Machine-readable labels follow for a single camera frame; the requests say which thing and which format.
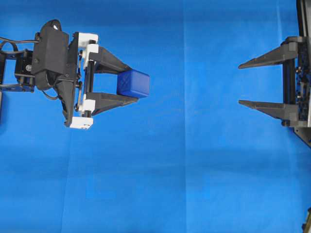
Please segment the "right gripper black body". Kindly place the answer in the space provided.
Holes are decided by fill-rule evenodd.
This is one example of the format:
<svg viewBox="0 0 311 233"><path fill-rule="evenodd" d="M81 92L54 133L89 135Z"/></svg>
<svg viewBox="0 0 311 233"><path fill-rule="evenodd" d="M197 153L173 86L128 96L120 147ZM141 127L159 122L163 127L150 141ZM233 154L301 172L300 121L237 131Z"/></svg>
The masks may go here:
<svg viewBox="0 0 311 233"><path fill-rule="evenodd" d="M311 39L289 36L281 43L291 45L296 56L282 64L283 102L298 105L298 120L311 126Z"/></svg>

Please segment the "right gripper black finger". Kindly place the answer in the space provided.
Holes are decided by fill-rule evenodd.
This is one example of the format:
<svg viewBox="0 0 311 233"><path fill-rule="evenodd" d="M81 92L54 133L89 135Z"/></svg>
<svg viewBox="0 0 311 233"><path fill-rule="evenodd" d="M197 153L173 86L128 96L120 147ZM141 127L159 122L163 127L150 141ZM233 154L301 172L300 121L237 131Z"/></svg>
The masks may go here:
<svg viewBox="0 0 311 233"><path fill-rule="evenodd" d="M295 59L298 56L298 45L281 45L280 47L238 66L238 69L274 66Z"/></svg>
<svg viewBox="0 0 311 233"><path fill-rule="evenodd" d="M249 100L239 100L239 104L260 111L273 118L280 119L282 121L282 124L285 126L290 126L290 123L299 121L298 105L296 104L260 102Z"/></svg>

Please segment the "right robot arm base plate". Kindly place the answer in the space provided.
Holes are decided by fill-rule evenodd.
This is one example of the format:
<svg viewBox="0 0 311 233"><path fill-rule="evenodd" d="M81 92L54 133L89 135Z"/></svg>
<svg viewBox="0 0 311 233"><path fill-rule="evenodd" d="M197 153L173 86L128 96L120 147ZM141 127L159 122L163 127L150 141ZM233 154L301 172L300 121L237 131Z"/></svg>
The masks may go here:
<svg viewBox="0 0 311 233"><path fill-rule="evenodd" d="M294 133L310 148L311 147L311 128L294 127Z"/></svg>

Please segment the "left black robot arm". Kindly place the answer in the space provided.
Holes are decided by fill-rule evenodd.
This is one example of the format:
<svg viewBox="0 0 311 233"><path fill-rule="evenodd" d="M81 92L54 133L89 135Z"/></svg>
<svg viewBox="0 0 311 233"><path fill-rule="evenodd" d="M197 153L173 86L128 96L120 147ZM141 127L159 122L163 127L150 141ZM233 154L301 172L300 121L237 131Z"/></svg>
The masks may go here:
<svg viewBox="0 0 311 233"><path fill-rule="evenodd" d="M17 41L3 39L11 44L11 51L1 51L0 69L7 60L14 60L16 84L1 84L0 90L46 92L54 89L55 99L63 106L65 126L88 129L93 116L103 111L125 106L145 97L140 88L134 90L130 81L141 76L105 48L98 45L98 36L76 32L73 40L57 27L44 28L35 35L34 50L19 50ZM117 93L93 92L96 73L116 74Z"/></svg>

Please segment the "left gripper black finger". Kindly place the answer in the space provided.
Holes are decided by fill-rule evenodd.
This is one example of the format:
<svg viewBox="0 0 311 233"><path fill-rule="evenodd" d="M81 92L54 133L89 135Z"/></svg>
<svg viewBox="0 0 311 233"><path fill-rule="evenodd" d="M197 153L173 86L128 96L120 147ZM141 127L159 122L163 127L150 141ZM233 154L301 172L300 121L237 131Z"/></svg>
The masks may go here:
<svg viewBox="0 0 311 233"><path fill-rule="evenodd" d="M95 116L104 111L137 102L138 98L109 93L88 92L83 96L82 116Z"/></svg>
<svg viewBox="0 0 311 233"><path fill-rule="evenodd" d="M90 71L90 61L94 62L94 73L122 73L131 70L130 66L98 44L88 44L85 48L85 73Z"/></svg>

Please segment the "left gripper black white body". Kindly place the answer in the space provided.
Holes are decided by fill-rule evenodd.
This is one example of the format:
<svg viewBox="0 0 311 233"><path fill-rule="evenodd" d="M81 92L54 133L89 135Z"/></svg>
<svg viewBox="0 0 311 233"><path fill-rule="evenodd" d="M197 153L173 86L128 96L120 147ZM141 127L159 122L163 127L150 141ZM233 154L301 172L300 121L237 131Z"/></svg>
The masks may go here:
<svg viewBox="0 0 311 233"><path fill-rule="evenodd" d="M98 35L92 33L75 32L74 38L68 46L65 74L57 81L57 93L63 106L65 126L74 129L89 129L93 124L91 111L95 109L95 100L88 100L86 93L81 94L86 84L79 82L81 64L78 57L84 59L83 69L91 68L87 65L89 54L98 52Z"/></svg>

